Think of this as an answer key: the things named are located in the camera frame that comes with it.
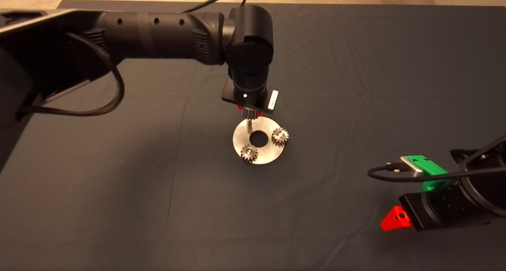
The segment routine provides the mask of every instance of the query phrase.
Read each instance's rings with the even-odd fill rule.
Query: green bracket
[[[441,166],[437,165],[434,161],[429,160],[425,156],[408,156],[407,159],[412,164],[416,165],[421,170],[425,171],[428,175],[440,175],[448,173]],[[443,182],[445,181],[444,180],[425,181],[423,183],[423,191],[430,191],[436,188],[437,186],[441,185],[441,183]]]

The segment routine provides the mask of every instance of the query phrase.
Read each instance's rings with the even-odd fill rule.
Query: table
[[[61,8],[175,11],[184,3],[63,1]],[[208,11],[227,13],[235,4]],[[501,270],[506,221],[385,233],[421,184],[367,169],[506,131],[506,9],[264,4],[274,21],[272,118],[291,139],[245,165],[225,66],[125,60],[126,96],[93,118],[34,116],[0,175],[0,269]],[[112,76],[52,103],[90,109]]]

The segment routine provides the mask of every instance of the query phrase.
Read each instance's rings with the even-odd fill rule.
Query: gear teeth
[[[272,132],[271,140],[275,145],[285,145],[290,138],[290,134],[283,127],[279,127]]]
[[[241,149],[241,158],[246,161],[246,163],[252,163],[255,159],[257,159],[258,150],[257,147],[251,145],[250,143],[244,145]]]

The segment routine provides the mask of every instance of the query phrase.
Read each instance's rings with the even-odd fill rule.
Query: cable connector
[[[393,172],[410,172],[413,170],[410,165],[407,165],[407,163],[404,162],[387,162],[385,167],[387,168],[387,171]]]

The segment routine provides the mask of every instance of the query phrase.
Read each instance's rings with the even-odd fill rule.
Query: metal gear
[[[258,150],[257,147],[251,144],[247,144],[241,149],[241,158],[246,161],[247,163],[251,163],[254,161],[258,156]]]
[[[276,145],[284,145],[288,141],[289,136],[290,134],[288,134],[287,130],[283,127],[279,127],[273,131],[271,139]]]
[[[256,119],[258,118],[259,113],[257,110],[249,109],[246,107],[242,108],[242,117],[245,119]]]

